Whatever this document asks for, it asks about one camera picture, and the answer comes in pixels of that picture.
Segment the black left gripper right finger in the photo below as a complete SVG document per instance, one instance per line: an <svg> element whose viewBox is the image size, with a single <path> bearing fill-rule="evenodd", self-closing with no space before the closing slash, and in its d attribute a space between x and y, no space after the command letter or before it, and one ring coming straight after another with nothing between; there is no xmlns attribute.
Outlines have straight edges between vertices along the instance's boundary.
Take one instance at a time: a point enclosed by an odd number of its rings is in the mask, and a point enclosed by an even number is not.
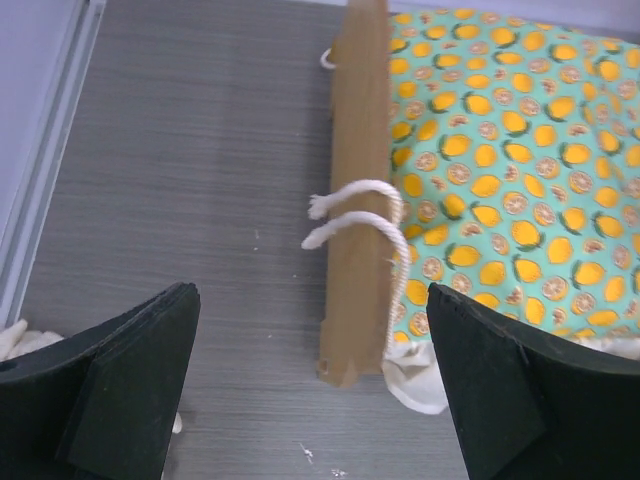
<svg viewBox="0 0 640 480"><path fill-rule="evenodd" d="M639 364L433 283L426 307L472 479L636 479Z"/></svg>

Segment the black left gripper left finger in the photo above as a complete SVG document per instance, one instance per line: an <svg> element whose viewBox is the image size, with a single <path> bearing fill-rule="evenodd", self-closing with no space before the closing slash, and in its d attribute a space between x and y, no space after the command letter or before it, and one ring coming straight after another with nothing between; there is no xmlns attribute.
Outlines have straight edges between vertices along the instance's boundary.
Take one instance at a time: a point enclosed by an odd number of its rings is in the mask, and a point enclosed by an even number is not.
<svg viewBox="0 0 640 480"><path fill-rule="evenodd" d="M200 308L196 285L176 283L2 361L2 478L161 478Z"/></svg>

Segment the lemon print pet mattress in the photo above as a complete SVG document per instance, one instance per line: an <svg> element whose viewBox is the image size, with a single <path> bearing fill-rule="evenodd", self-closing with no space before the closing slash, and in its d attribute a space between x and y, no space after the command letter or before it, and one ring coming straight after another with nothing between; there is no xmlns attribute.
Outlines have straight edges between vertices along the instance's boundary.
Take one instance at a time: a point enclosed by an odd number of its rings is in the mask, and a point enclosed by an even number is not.
<svg viewBox="0 0 640 480"><path fill-rule="evenodd" d="M473 9L392 15L389 181L310 199L315 249L392 244L382 372L447 405L426 313L442 283L593 349L639 356L639 48Z"/></svg>

